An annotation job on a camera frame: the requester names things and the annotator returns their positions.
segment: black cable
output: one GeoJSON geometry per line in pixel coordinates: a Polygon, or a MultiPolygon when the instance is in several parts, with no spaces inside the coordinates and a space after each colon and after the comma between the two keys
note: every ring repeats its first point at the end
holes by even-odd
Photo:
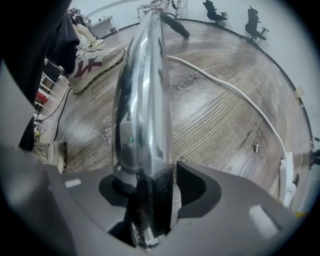
{"type": "Polygon", "coordinates": [[[63,104],[63,108],[62,108],[62,111],[61,111],[61,113],[60,113],[60,116],[59,116],[59,119],[58,119],[58,123],[57,123],[57,125],[56,125],[56,131],[55,131],[55,135],[54,135],[53,141],[56,141],[56,138],[57,138],[57,135],[58,135],[59,122],[60,122],[62,113],[63,113],[64,110],[65,110],[66,103],[67,103],[67,99],[68,99],[68,95],[69,95],[70,91],[71,91],[71,88],[68,90],[68,92],[67,92],[67,94],[66,94],[65,101],[64,101],[64,104],[63,104]]]}
{"type": "Polygon", "coordinates": [[[64,95],[63,95],[63,98],[62,98],[62,100],[60,101],[58,107],[56,108],[55,111],[53,111],[53,113],[52,113],[51,115],[47,116],[45,119],[42,119],[42,120],[41,120],[41,119],[36,119],[35,121],[40,121],[40,122],[42,122],[42,121],[44,121],[44,120],[47,120],[49,117],[51,117],[51,116],[58,110],[58,108],[60,107],[61,103],[64,101],[64,98],[65,98],[67,92],[68,92],[68,90],[65,91],[65,93],[64,93],[64,95]]]}

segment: white cable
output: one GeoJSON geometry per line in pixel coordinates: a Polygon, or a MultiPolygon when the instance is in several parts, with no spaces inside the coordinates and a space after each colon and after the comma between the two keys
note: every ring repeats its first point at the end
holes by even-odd
{"type": "Polygon", "coordinates": [[[226,85],[228,87],[231,87],[232,89],[234,89],[235,91],[237,91],[239,94],[241,94],[255,109],[256,111],[258,111],[258,113],[263,117],[263,119],[266,121],[266,123],[268,124],[268,126],[270,127],[271,131],[274,133],[274,135],[276,136],[276,138],[279,140],[280,144],[281,144],[281,147],[282,147],[282,150],[283,150],[283,159],[286,158],[287,154],[286,154],[286,148],[285,148],[285,145],[284,143],[282,142],[279,134],[277,133],[277,131],[275,130],[275,128],[273,127],[273,125],[270,123],[269,119],[266,117],[266,115],[262,112],[262,110],[244,93],[242,92],[240,89],[238,89],[237,87],[235,87],[234,85],[232,85],[231,83],[228,83],[226,81],[223,81],[221,79],[218,79],[210,74],[208,74],[207,72],[203,71],[201,68],[189,63],[188,61],[185,61],[181,58],[178,58],[178,57],[174,57],[174,56],[170,56],[170,55],[167,55],[168,59],[169,60],[173,60],[173,61],[177,61],[177,62],[180,62],[182,64],[185,64],[193,69],[195,69],[196,71],[200,72],[201,74],[203,74],[204,76],[206,76],[207,78],[215,81],[215,82],[218,82],[220,84],[223,84],[223,85],[226,85]]]}

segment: white sneaker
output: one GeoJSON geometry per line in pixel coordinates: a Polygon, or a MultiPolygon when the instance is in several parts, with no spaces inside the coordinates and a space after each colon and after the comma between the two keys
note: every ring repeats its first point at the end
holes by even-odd
{"type": "Polygon", "coordinates": [[[34,142],[32,152],[41,158],[44,164],[56,166],[59,173],[63,173],[66,167],[66,143],[54,141],[53,143],[34,142]]]}
{"type": "Polygon", "coordinates": [[[125,55],[123,47],[95,50],[77,46],[74,71],[69,74],[73,94],[80,94],[102,72],[121,62],[125,55]]]}
{"type": "Polygon", "coordinates": [[[93,44],[93,48],[96,48],[97,46],[101,45],[103,43],[103,39],[97,39],[93,44]]]}

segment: office chair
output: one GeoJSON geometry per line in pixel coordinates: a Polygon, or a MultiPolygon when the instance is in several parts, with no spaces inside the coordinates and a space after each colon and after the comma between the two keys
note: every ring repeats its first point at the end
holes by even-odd
{"type": "Polygon", "coordinates": [[[216,24],[218,24],[221,21],[227,20],[227,18],[225,17],[227,13],[221,12],[221,15],[217,14],[217,9],[215,9],[214,4],[211,1],[206,0],[205,2],[203,2],[203,5],[208,11],[207,17],[209,18],[209,20],[215,21],[216,24]]]}
{"type": "Polygon", "coordinates": [[[249,20],[248,20],[248,23],[245,25],[245,31],[250,34],[250,36],[252,37],[252,41],[254,41],[254,39],[257,39],[257,38],[266,40],[266,38],[263,36],[263,33],[265,31],[269,32],[269,30],[263,27],[262,32],[257,31],[258,23],[261,23],[257,15],[258,11],[256,9],[253,9],[250,5],[249,7],[250,7],[250,9],[248,9],[249,20]]]}

